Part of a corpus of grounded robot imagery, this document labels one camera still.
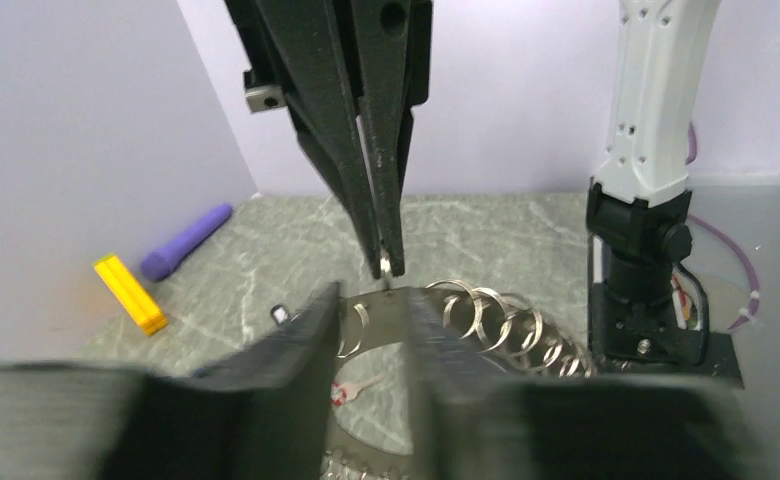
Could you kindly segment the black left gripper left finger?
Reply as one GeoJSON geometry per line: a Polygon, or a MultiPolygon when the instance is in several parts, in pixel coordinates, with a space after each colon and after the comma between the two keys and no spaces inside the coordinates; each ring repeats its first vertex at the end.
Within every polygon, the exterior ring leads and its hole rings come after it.
{"type": "Polygon", "coordinates": [[[116,362],[0,363],[0,479],[315,479],[340,282],[188,376],[116,362]]]}

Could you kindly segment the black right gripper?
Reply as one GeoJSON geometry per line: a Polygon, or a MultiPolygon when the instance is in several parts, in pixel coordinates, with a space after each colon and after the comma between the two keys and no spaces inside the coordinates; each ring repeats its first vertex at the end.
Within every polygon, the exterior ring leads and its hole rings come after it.
{"type": "Polygon", "coordinates": [[[371,274],[404,275],[400,200],[411,109],[429,97],[432,2],[225,6],[250,63],[250,110],[288,104],[300,145],[348,213],[371,274]]]}

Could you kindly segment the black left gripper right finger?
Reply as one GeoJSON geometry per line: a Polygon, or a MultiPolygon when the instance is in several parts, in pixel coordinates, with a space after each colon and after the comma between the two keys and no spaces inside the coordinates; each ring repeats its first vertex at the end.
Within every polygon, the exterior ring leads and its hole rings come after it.
{"type": "Polygon", "coordinates": [[[761,448],[706,379],[551,379],[500,370],[405,296],[417,479],[757,479],[761,448]]]}

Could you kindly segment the red tag key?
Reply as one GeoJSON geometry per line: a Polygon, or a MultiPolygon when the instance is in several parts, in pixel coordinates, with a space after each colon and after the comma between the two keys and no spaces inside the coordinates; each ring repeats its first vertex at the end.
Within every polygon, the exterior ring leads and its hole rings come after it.
{"type": "Polygon", "coordinates": [[[382,375],[376,375],[366,380],[355,382],[337,382],[332,383],[331,404],[335,407],[342,406],[358,398],[360,393],[379,383],[383,379],[382,375]]]}

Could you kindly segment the metal disc with keyrings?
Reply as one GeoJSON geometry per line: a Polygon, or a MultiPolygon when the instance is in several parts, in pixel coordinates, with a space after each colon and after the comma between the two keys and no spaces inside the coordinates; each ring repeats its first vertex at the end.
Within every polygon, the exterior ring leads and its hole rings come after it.
{"type": "MultiPolygon", "coordinates": [[[[525,297],[446,279],[424,288],[443,327],[481,352],[498,370],[543,377],[581,378],[595,368],[585,346],[525,297]]],[[[323,479],[410,479],[412,435],[402,342],[388,292],[344,301],[337,382],[383,379],[358,398],[332,405],[323,479]]]]}

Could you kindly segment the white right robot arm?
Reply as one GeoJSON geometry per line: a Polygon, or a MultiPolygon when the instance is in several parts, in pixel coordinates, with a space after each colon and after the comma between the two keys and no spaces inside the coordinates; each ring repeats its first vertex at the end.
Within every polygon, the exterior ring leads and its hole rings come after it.
{"type": "MultiPolygon", "coordinates": [[[[429,96],[429,1],[230,1],[254,112],[287,111],[301,150],[348,214],[371,274],[405,273],[400,212],[429,96]]],[[[608,359],[702,365],[707,329],[675,321],[671,280],[692,250],[686,166],[715,1],[623,1],[606,158],[585,222],[609,249],[590,335],[608,359]]]]}

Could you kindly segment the black tag key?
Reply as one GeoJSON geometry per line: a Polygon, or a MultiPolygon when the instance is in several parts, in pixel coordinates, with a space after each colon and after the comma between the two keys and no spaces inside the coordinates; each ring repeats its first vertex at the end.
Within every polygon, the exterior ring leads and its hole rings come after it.
{"type": "Polygon", "coordinates": [[[283,325],[291,321],[292,313],[283,304],[276,304],[270,309],[270,317],[276,325],[283,325]]]}

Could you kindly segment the purple cylinder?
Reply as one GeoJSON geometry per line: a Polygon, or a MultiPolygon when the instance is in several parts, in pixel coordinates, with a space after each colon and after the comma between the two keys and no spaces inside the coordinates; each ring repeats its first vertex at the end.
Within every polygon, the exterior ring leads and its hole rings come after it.
{"type": "Polygon", "coordinates": [[[175,273],[183,261],[219,230],[233,215],[234,207],[223,203],[214,207],[162,246],[150,251],[140,262],[140,271],[151,282],[160,282],[175,273]]]}

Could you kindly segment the yellow block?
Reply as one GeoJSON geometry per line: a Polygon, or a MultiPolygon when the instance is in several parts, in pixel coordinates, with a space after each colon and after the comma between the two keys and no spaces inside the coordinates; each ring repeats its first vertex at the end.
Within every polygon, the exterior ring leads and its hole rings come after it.
{"type": "Polygon", "coordinates": [[[93,264],[93,269],[147,336],[154,335],[168,325],[160,306],[117,255],[109,254],[99,259],[93,264]]]}

